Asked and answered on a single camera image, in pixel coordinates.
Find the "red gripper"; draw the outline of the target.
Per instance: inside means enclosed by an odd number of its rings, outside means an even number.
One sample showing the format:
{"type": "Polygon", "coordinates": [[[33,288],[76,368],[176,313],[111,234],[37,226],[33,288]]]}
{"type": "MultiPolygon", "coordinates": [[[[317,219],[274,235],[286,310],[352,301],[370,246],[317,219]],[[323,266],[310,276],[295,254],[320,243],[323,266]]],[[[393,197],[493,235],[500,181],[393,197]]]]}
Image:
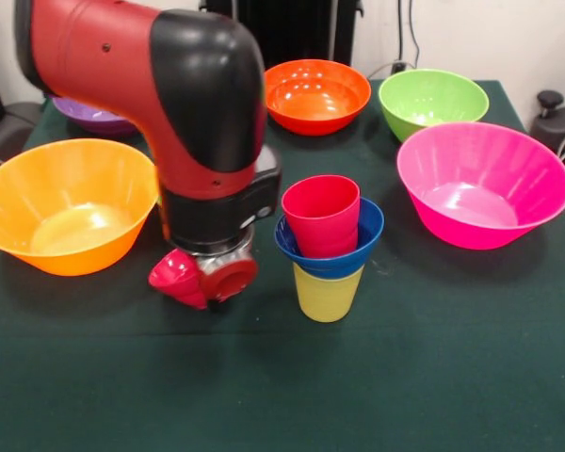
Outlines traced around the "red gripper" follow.
{"type": "Polygon", "coordinates": [[[241,293],[257,276],[258,266],[250,250],[251,242],[247,242],[225,254],[196,259],[202,273],[200,286],[211,312],[219,312],[221,302],[241,293]]]}

